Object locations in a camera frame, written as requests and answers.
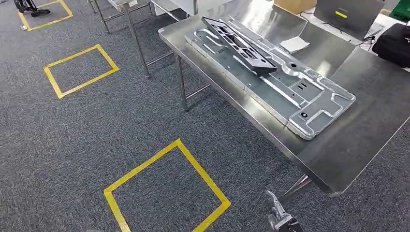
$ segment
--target yellow tape square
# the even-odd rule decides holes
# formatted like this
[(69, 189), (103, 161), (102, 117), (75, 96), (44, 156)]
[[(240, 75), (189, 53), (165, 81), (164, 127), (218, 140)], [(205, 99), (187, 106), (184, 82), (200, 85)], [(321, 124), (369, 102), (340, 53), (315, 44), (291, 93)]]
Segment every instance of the yellow tape square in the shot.
[[(57, 64), (60, 64), (60, 63), (63, 63), (65, 61), (68, 61), (68, 60), (73, 59), (75, 57), (78, 57), (80, 55), (83, 55), (83, 54), (85, 54), (89, 51), (92, 51), (94, 49), (97, 49), (102, 54), (102, 56), (104, 56), (104, 58), (107, 60), (107, 62), (111, 65), (111, 67), (113, 69), (111, 69), (110, 71), (105, 72), (105, 73), (103, 73), (103, 74), (101, 74), (97, 77), (94, 77), (93, 79), (91, 79), (91, 80), (89, 80), (89, 81), (87, 81), (87, 82), (85, 82), (85, 83), (83, 83), (83, 84), (81, 84), (77, 87), (74, 87), (74, 88), (72, 88), (72, 89), (70, 89), (66, 92), (61, 92), (60, 87), (57, 85), (56, 80), (54, 79), (53, 75), (51, 74), (50, 67), (52, 67), (54, 65), (57, 65)], [(43, 69), (44, 69), (45, 74), (48, 77), (48, 80), (50, 81), (51, 85), (53, 86), (53, 89), (56, 92), (57, 97), (60, 98), (60, 99), (63, 98), (64, 96), (74, 92), (74, 91), (77, 91), (77, 90), (81, 89), (82, 87), (88, 86), (89, 84), (94, 83), (94, 82), (96, 82), (96, 81), (98, 81), (98, 80), (100, 80), (100, 79), (102, 79), (102, 78), (104, 78), (104, 77), (106, 77), (106, 76), (108, 76), (108, 75), (110, 75), (110, 74), (112, 74), (112, 73), (119, 70), (118, 66), (113, 62), (113, 60), (108, 56), (108, 54), (103, 50), (103, 48), (99, 44), (96, 44), (96, 45), (94, 45), (94, 46), (92, 46), (92, 47), (90, 47), (90, 48), (88, 48), (84, 51), (76, 53), (76, 54), (74, 54), (72, 56), (69, 56), (67, 58), (64, 58), (64, 59), (58, 60), (54, 63), (48, 64), (48, 65), (44, 66)]]
[(43, 5), (38, 6), (38, 8), (42, 8), (42, 7), (45, 7), (45, 6), (48, 6), (48, 5), (51, 5), (51, 4), (55, 4), (55, 3), (60, 3), (60, 4), (62, 5), (62, 7), (65, 9), (65, 11), (67, 12), (68, 15), (65, 16), (64, 18), (60, 18), (60, 19), (54, 20), (54, 21), (49, 22), (49, 23), (44, 23), (44, 24), (35, 26), (35, 27), (33, 27), (33, 28), (30, 27), (30, 25), (29, 25), (29, 23), (27, 22), (27, 20), (26, 20), (26, 18), (24, 17), (24, 15), (23, 15), (22, 13), (18, 12), (18, 16), (20, 17), (21, 22), (23, 23), (23, 25), (27, 27), (27, 31), (36, 30), (36, 29), (38, 29), (38, 28), (43, 28), (43, 27), (45, 27), (45, 26), (49, 26), (49, 25), (51, 25), (51, 24), (55, 24), (55, 23), (58, 23), (58, 22), (61, 22), (61, 21), (65, 20), (65, 19), (71, 18), (71, 17), (73, 16), (73, 13), (72, 13), (71, 10), (68, 8), (68, 6), (65, 4), (64, 0), (57, 0), (57, 1), (48, 2), (48, 3), (46, 3), (46, 4), (43, 4)]
[(208, 228), (208, 226), (210, 224), (212, 224), (231, 205), (231, 202), (228, 200), (228, 198), (225, 197), (225, 195), (218, 188), (218, 186), (214, 183), (214, 181), (208, 176), (208, 174), (201, 167), (201, 165), (199, 165), (199, 163), (195, 160), (195, 158), (188, 151), (188, 149), (182, 144), (181, 139), (177, 139), (174, 142), (172, 142), (171, 144), (169, 144), (166, 148), (159, 151), (153, 157), (151, 157), (150, 159), (145, 161), (143, 164), (141, 164), (138, 167), (134, 168), (133, 170), (131, 170), (130, 172), (125, 174), (123, 177), (121, 177), (119, 180), (114, 182), (112, 185), (110, 185), (109, 187), (104, 189), (104, 196), (107, 199), (108, 204), (110, 205), (110, 208), (113, 211), (114, 217), (116, 218), (122, 232), (131, 232), (131, 230), (130, 230), (127, 222), (125, 221), (125, 218), (122, 215), (116, 200), (114, 199), (112, 191), (114, 191), (120, 185), (124, 184), (127, 180), (131, 179), (133, 176), (137, 175), (144, 168), (151, 165), (153, 162), (155, 162), (156, 160), (161, 158), (163, 155), (165, 155), (166, 153), (168, 153), (169, 151), (171, 151), (175, 147), (178, 147), (180, 149), (182, 154), (184, 154), (184, 156), (187, 158), (187, 160), (190, 162), (190, 164), (195, 168), (195, 170), (198, 172), (198, 174), (202, 177), (202, 179), (206, 182), (206, 184), (208, 184), (208, 186), (211, 188), (211, 190), (215, 193), (215, 195), (221, 201), (221, 205), (218, 208), (216, 208), (207, 218), (205, 218), (205, 220), (203, 220), (193, 230), (193, 232), (205, 231), (205, 229)]

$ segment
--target laptop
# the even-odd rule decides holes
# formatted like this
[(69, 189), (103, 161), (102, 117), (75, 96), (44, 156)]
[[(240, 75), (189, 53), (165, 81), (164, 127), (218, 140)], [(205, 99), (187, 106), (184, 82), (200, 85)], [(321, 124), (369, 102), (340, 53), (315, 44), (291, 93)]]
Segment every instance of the laptop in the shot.
[(384, 28), (374, 23), (383, 7), (381, 0), (318, 0), (314, 15), (362, 41)]

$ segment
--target gray carpet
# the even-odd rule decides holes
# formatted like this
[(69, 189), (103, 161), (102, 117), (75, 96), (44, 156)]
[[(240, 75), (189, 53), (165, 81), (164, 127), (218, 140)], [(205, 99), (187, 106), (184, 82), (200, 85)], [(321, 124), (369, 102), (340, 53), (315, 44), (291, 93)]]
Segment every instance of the gray carpet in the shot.
[[(144, 78), (125, 18), (106, 34), (85, 0), (66, 3), (72, 18), (30, 32), (12, 1), (0, 4), (0, 231), (120, 231), (103, 190), (177, 138), (232, 203), (207, 231), (268, 231), (263, 191), (281, 194), (302, 173), (214, 90), (184, 112), (172, 57)], [(106, 1), (101, 9), (115, 13)], [(148, 9), (132, 15), (150, 17)], [(147, 59), (169, 50), (157, 30), (171, 23), (162, 16), (136, 25)], [(59, 100), (43, 66), (95, 44), (119, 71)], [(94, 52), (51, 72), (67, 90), (109, 68)], [(203, 84), (183, 68), (188, 90)], [(344, 195), (313, 188), (289, 212), (307, 232), (407, 231), (409, 131), (407, 124)], [(133, 232), (190, 231), (219, 205), (178, 150), (113, 194)]]

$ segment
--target aluminum plate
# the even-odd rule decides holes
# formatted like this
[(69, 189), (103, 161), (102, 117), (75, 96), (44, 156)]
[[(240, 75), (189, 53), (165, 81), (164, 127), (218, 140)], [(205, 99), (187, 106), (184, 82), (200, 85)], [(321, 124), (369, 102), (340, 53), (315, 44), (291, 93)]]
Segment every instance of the aluminum plate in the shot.
[(257, 76), (205, 25), (203, 29), (187, 33), (185, 38), (224, 75), (303, 139), (313, 139), (356, 100), (333, 81), (237, 21), (227, 19), (225, 22), (278, 69)]

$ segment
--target white paper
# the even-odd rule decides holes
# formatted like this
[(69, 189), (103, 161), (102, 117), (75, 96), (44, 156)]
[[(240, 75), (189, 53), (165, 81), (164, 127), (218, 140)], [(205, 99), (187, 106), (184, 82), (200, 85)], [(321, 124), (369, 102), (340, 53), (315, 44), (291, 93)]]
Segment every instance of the white paper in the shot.
[(280, 45), (284, 47), (286, 50), (288, 50), (290, 53), (299, 51), (300, 49), (307, 47), (309, 44), (310, 43), (306, 43), (299, 36), (280, 42)]

